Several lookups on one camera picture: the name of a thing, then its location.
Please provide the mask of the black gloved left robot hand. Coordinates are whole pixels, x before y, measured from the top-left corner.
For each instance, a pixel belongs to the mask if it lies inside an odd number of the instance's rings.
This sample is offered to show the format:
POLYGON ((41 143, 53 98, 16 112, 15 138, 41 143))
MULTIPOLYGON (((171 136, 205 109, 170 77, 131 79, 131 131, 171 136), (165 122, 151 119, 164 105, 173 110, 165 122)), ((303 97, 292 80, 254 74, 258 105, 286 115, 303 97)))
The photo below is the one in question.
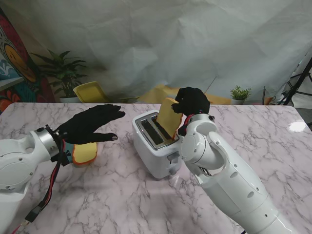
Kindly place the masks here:
POLYGON ((114 133, 96 133, 96 130, 110 121, 122 118, 125 112, 121 107, 112 104, 97 105, 74 115, 67 122, 54 130, 70 144, 87 144, 117 140, 114 133))

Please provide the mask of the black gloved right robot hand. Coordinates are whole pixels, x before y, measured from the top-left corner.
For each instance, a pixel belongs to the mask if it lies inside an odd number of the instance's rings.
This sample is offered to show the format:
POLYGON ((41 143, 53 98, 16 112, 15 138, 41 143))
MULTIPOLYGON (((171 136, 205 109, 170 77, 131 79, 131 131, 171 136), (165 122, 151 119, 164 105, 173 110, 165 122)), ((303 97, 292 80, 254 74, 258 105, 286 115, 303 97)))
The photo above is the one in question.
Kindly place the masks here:
POLYGON ((175 113, 184 114, 185 116, 209 113, 210 102, 198 88, 180 88, 175 101, 177 103, 172 104, 175 113))

